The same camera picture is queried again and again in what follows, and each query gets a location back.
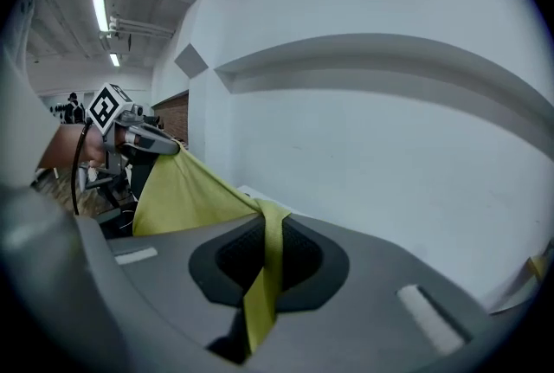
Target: person wearing black hat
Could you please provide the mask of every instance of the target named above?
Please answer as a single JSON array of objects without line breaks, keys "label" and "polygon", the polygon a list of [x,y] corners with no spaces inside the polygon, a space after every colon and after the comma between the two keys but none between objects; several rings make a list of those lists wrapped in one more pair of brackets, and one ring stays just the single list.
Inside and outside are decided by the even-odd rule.
[{"label": "person wearing black hat", "polygon": [[79,106],[77,94],[71,93],[68,98],[69,104],[66,105],[64,119],[66,124],[83,124],[85,122],[85,113]]}]

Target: forearm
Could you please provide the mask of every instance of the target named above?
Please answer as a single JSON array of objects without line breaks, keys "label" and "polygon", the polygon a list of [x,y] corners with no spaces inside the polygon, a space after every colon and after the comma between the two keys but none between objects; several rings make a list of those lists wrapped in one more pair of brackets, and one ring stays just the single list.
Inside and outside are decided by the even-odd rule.
[{"label": "forearm", "polygon": [[[39,166],[41,168],[71,167],[77,149],[77,143],[83,130],[83,125],[60,125],[48,148],[42,155]],[[79,162],[89,161],[93,157],[88,156],[88,149],[83,146],[79,156]]]}]

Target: black mesh vent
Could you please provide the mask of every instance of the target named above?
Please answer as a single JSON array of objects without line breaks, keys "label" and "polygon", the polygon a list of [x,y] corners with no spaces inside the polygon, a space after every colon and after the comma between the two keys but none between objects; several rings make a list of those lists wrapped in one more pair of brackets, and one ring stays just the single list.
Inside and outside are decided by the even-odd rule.
[{"label": "black mesh vent", "polygon": [[322,259],[318,244],[283,222],[283,292],[316,273]]},{"label": "black mesh vent", "polygon": [[264,263],[263,225],[252,228],[216,253],[217,266],[246,292]]}]

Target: yellow object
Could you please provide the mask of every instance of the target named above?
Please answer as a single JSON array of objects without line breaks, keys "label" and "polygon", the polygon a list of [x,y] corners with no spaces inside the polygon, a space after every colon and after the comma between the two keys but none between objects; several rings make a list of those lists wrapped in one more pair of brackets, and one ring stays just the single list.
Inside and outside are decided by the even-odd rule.
[{"label": "yellow object", "polygon": [[275,321],[282,279],[281,222],[290,211],[241,193],[181,146],[177,155],[160,156],[156,161],[140,196],[132,232],[157,235],[252,213],[262,213],[266,220],[265,264],[244,296],[248,342],[254,353]]}]

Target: brick wall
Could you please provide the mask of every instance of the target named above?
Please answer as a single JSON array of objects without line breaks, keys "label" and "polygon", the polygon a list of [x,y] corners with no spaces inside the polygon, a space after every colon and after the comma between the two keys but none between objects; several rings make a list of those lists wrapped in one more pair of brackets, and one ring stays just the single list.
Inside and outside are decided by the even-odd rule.
[{"label": "brick wall", "polygon": [[189,143],[189,94],[168,100],[154,107],[156,116],[161,117],[164,130],[176,138]]}]

